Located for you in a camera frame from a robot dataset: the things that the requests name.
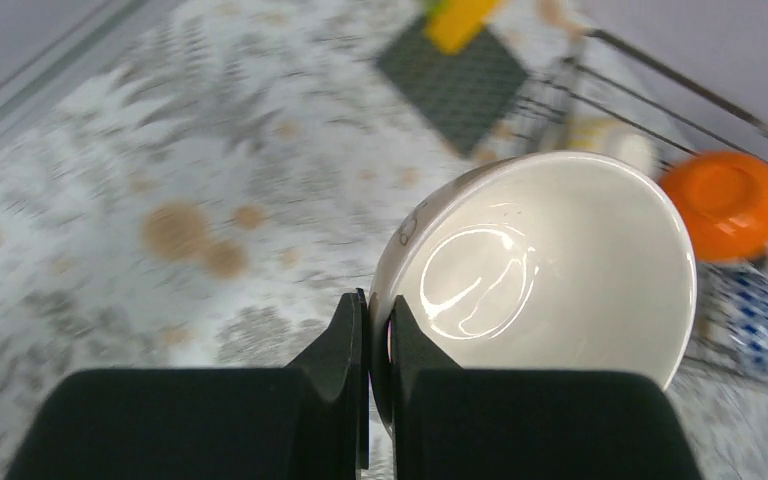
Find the blue patterned bowl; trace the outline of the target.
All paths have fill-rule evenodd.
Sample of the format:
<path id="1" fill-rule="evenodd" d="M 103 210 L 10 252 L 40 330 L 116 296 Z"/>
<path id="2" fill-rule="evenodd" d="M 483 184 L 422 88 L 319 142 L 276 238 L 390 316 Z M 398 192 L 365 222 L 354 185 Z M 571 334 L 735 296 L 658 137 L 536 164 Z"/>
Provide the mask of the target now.
<path id="1" fill-rule="evenodd" d="M 699 285 L 693 339 L 703 355 L 768 378 L 768 263 L 701 263 Z"/>

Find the orange bowl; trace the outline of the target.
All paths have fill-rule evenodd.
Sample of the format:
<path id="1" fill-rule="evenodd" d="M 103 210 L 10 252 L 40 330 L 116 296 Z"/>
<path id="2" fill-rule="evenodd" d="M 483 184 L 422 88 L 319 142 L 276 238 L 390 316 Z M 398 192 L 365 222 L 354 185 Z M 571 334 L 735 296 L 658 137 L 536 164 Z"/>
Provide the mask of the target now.
<path id="1" fill-rule="evenodd" d="M 768 251 L 768 164 L 736 151 L 710 151 L 659 180 L 706 263 L 753 260 Z"/>

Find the black wire dish rack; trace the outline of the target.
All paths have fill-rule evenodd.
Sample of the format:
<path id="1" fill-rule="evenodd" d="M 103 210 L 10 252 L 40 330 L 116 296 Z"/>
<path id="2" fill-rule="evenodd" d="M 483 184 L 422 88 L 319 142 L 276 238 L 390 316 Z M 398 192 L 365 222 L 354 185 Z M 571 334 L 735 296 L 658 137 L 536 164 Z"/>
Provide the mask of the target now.
<path id="1" fill-rule="evenodd" d="M 591 30 L 542 71 L 529 75 L 505 116 L 513 155 L 558 147 L 572 123 L 591 115 L 617 120 L 654 144 L 655 177 L 691 155 L 723 147 L 755 153 L 748 140 L 768 142 L 768 125 L 615 35 Z M 768 252 L 738 263 L 768 278 Z M 709 314 L 692 334 L 682 365 L 696 375 L 768 391 L 768 367 L 752 367 L 736 348 L 713 338 Z"/>

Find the cream white bowl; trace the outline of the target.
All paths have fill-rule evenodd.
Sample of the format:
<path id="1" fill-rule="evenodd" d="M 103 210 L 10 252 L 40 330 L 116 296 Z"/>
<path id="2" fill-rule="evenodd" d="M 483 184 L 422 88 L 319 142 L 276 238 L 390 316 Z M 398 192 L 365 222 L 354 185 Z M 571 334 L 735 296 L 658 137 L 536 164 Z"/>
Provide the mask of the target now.
<path id="1" fill-rule="evenodd" d="M 403 297 L 458 365 L 610 370 L 667 388 L 698 292 L 674 203 L 614 158 L 554 151 L 443 185 L 387 242 L 370 288 L 373 396 L 393 425 L 390 312 Z"/>

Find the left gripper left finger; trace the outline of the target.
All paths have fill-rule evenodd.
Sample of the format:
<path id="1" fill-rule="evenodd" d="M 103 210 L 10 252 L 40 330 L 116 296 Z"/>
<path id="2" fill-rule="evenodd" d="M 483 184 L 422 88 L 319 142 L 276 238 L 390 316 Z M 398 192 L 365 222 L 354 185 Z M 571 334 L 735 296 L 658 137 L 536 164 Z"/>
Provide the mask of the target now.
<path id="1" fill-rule="evenodd" d="M 368 307 L 340 298 L 282 367 L 82 370 L 43 402 L 11 479 L 356 479 L 369 466 Z"/>

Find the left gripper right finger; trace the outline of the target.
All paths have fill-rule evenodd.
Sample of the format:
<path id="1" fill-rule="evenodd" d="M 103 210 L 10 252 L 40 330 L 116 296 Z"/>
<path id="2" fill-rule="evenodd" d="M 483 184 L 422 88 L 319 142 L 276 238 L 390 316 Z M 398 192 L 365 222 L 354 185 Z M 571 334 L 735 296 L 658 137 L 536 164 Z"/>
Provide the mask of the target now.
<path id="1" fill-rule="evenodd" d="M 661 388 L 633 373 L 456 364 L 403 298 L 390 316 L 399 479 L 697 479 Z"/>

